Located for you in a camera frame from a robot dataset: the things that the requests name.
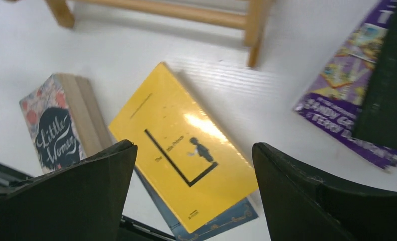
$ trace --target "white table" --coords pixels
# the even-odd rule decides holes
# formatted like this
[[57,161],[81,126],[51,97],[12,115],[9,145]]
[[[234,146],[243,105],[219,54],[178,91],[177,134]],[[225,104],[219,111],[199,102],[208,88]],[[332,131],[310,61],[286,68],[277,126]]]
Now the white table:
[[[80,4],[69,31],[55,24],[42,1],[0,1],[0,162],[41,174],[18,101],[52,72],[89,77],[110,123],[155,65],[167,60],[188,76],[247,155],[253,143],[267,142],[332,174],[397,191],[397,170],[373,167],[291,111],[375,2],[278,0],[262,72],[254,72],[243,68],[247,50],[240,31]],[[253,197],[261,217],[211,240],[269,240],[259,196]],[[170,233],[136,175],[123,214]]]

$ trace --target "yellow book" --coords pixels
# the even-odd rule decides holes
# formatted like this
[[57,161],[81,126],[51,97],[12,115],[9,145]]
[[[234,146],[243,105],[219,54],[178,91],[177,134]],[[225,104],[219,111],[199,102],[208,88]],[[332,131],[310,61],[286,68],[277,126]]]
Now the yellow book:
[[258,188],[255,171],[160,63],[109,126],[188,232]]

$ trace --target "wooden book stand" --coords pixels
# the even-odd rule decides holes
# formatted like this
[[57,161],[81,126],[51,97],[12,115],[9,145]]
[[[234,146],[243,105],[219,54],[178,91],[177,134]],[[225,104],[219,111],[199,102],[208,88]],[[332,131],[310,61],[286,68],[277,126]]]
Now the wooden book stand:
[[[159,3],[148,0],[73,0],[144,13],[163,15],[244,30],[243,44],[250,47],[248,66],[254,67],[259,55],[266,17],[274,0],[247,0],[246,15],[201,9],[184,5]],[[65,0],[45,0],[58,25],[65,28],[74,26],[74,16]]]

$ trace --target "blue book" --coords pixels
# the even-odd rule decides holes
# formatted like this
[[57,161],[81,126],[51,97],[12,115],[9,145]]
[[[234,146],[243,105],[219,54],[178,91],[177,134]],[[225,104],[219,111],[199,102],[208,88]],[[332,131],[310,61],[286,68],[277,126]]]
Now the blue book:
[[201,241],[216,236],[220,233],[228,231],[239,225],[247,223],[258,217],[255,209],[253,209],[247,198],[236,203],[234,206],[219,214],[217,217],[197,229],[194,233],[188,233],[182,224],[178,221],[169,207],[160,198],[154,188],[148,183],[142,173],[135,168],[135,172],[156,204],[170,230],[173,232],[176,240],[179,241]]

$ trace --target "silhouette figure on book cover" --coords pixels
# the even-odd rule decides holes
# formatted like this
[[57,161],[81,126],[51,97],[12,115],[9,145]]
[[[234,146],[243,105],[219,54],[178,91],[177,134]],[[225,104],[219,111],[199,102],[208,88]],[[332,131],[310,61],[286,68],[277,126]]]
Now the silhouette figure on book cover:
[[188,152],[189,156],[194,156],[195,154],[198,154],[200,157],[204,157],[206,161],[213,162],[213,157],[209,153],[209,149],[200,144],[197,138],[192,137],[191,139],[189,139],[189,142],[195,145],[195,152]]

